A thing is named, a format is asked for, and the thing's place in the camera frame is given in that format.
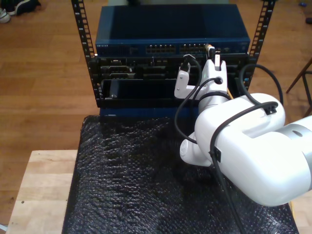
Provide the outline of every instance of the shoe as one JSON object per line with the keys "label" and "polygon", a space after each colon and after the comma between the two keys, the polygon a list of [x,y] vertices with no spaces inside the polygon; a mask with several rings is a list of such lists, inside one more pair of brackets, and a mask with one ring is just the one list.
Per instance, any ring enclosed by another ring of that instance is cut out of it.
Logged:
{"label": "shoe", "polygon": [[10,21],[10,16],[4,9],[0,8],[0,23],[7,23],[8,21]]}
{"label": "shoe", "polygon": [[15,14],[17,16],[25,13],[32,12],[37,6],[41,6],[38,0],[15,0]]}
{"label": "shoe", "polygon": [[1,8],[6,11],[9,15],[15,15],[15,7],[13,0],[1,0]]}

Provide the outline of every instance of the wooden table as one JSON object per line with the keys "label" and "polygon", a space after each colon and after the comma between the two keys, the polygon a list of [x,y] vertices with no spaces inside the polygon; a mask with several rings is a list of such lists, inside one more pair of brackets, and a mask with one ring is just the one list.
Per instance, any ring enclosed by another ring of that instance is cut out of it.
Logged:
{"label": "wooden table", "polygon": [[[77,150],[33,151],[7,234],[61,234]],[[300,234],[312,233],[312,191],[292,201]]]}

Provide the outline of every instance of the bubble wrap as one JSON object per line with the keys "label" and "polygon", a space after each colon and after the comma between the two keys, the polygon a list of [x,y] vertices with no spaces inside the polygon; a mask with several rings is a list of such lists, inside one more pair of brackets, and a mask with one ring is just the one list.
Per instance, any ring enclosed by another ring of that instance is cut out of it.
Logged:
{"label": "bubble wrap", "polygon": [[[63,234],[239,233],[214,168],[184,163],[181,142],[170,118],[87,117]],[[228,188],[247,233],[298,233],[288,204],[261,206]]]}

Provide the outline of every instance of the chair leg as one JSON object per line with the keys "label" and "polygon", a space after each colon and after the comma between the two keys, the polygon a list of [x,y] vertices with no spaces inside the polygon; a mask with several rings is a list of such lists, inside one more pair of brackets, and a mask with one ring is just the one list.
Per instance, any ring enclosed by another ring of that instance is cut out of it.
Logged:
{"label": "chair leg", "polygon": [[286,94],[289,93],[289,91],[294,87],[294,85],[298,82],[298,80],[300,79],[300,77],[302,77],[302,75],[305,73],[305,71],[310,67],[310,65],[312,64],[312,58],[309,60],[309,62],[304,66],[304,68],[301,70],[301,72],[297,75],[296,79],[294,79],[294,81],[292,82],[292,84],[290,85],[290,87],[288,88],[288,90],[286,91]]}
{"label": "chair leg", "polygon": [[308,117],[311,112],[312,112],[312,106],[308,108],[307,112],[304,114],[304,117]]}

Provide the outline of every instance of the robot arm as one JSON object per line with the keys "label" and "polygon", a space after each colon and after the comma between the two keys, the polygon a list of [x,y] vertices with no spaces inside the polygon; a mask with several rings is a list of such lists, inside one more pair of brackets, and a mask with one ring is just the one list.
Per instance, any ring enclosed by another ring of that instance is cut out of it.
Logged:
{"label": "robot arm", "polygon": [[[221,71],[212,69],[209,64],[214,64],[211,59],[202,72],[202,82],[216,77],[217,72],[222,84],[226,83],[225,62],[221,63]],[[181,83],[178,76],[176,97],[178,91],[187,90],[187,82]],[[226,92],[221,84],[211,82],[198,96],[215,90]],[[249,198],[262,205],[277,206],[312,188],[312,117],[284,126],[285,111],[277,99],[267,94],[252,96],[261,103],[277,102],[276,113],[267,115],[263,109],[258,109],[225,127],[215,142],[220,152],[218,164],[222,173]],[[210,141],[217,127],[254,106],[246,96],[230,101],[219,97],[206,99],[199,103],[195,132],[189,136],[198,145],[184,140],[180,147],[182,160],[193,165],[211,165]]]}

